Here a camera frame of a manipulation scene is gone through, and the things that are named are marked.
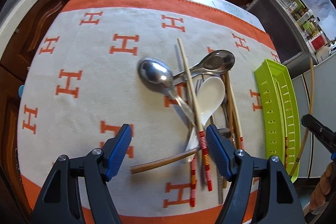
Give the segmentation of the person's right hand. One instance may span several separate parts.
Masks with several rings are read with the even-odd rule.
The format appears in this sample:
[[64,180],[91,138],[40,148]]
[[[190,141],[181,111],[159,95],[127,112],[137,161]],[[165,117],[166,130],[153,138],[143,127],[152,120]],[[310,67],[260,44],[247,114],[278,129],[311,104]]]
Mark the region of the person's right hand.
[[320,178],[315,190],[311,194],[309,209],[315,210],[326,202],[326,196],[331,190],[330,177],[333,174],[334,164],[331,162]]

